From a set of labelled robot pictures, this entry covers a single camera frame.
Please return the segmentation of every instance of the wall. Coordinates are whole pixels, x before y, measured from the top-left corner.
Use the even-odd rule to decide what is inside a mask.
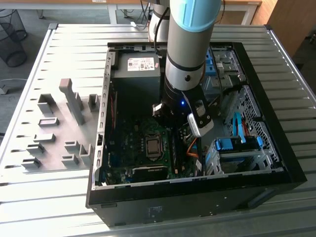
[[[316,0],[278,0],[268,20],[290,56],[316,24]]]

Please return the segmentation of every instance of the gray plastic block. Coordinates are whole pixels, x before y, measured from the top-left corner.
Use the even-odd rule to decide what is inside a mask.
[[[80,145],[79,156],[80,156],[80,158],[82,159],[83,163],[84,163],[86,166],[90,166],[91,161],[92,161],[93,152],[94,152],[94,149],[93,149],[93,146],[92,146],[91,144],[89,144],[88,153],[87,153],[87,151],[85,150],[84,146],[83,146],[83,145]]]
[[[66,141],[64,147],[70,154],[79,153],[80,151],[80,144],[78,141]]]
[[[39,142],[28,144],[26,150],[33,156],[42,154],[45,151],[43,145]]]
[[[40,127],[50,127],[50,126],[57,126],[59,125],[59,120],[57,117],[53,118],[41,118],[39,120]]]
[[[75,93],[75,98],[76,98],[76,101],[79,105],[80,110],[83,110],[83,103],[82,103],[82,100],[79,96],[79,93],[78,92],[74,92],[74,93]],[[72,112],[68,102],[66,102],[66,105],[67,105],[68,109],[70,110],[70,112]]]
[[[55,101],[51,94],[41,94],[39,96],[38,107],[43,114],[52,114],[50,106],[53,104],[55,104]]]
[[[88,99],[88,105],[91,112],[98,112],[100,109],[100,100],[97,94],[90,94]]]
[[[74,166],[79,164],[79,160],[75,154],[62,156],[61,162],[67,166]]]
[[[24,159],[21,165],[26,169],[34,169],[39,168],[41,162],[36,157],[30,157],[28,159]]]
[[[73,83],[70,78],[61,79],[59,89],[65,94],[70,110],[73,113],[78,125],[82,125],[84,123],[84,117],[81,113],[80,105],[73,93],[72,85]]]
[[[34,142],[54,142],[56,139],[54,133],[47,133],[47,134],[39,134],[35,135],[33,141]]]
[[[8,92],[6,85],[0,81],[0,95],[5,95]]]

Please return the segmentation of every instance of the sticker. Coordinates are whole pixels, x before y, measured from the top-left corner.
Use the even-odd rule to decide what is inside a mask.
[[[162,214],[162,206],[153,206],[148,207],[147,209],[147,217],[148,218],[157,218]]]
[[[199,162],[198,159],[197,159],[197,162],[196,162],[196,166],[197,166],[197,168],[198,168],[200,171],[202,171],[202,164],[201,164],[201,162]]]
[[[131,71],[153,71],[154,58],[129,58],[127,61],[127,70]]]

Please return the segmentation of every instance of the motherboard chip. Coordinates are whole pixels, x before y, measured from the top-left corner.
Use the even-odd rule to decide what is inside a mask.
[[[146,137],[146,157],[155,161],[160,155],[160,136]]]
[[[159,153],[158,140],[151,140],[147,143],[148,154],[157,154]]]

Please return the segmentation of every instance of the warning label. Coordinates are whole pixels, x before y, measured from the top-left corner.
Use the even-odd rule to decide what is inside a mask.
[[[153,71],[155,70],[154,58],[130,58],[127,61],[128,71]]]

